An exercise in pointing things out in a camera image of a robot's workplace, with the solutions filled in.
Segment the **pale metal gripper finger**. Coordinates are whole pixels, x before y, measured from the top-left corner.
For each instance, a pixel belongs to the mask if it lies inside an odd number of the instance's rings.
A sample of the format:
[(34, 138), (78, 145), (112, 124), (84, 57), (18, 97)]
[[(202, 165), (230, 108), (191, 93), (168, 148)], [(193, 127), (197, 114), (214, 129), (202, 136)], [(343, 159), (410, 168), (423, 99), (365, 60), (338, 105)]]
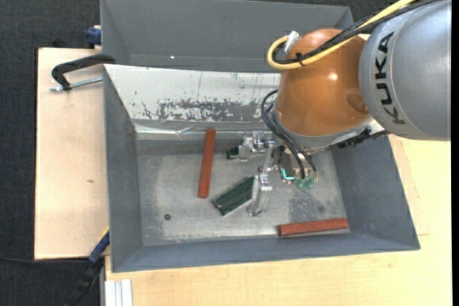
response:
[(255, 131), (242, 138), (242, 142), (237, 146), (237, 157), (248, 159), (258, 153), (264, 153), (270, 145), (275, 142), (272, 133)]
[(258, 216), (269, 204), (273, 187), (270, 185), (268, 174), (259, 173), (254, 177), (252, 185), (252, 200), (246, 208), (249, 216)]

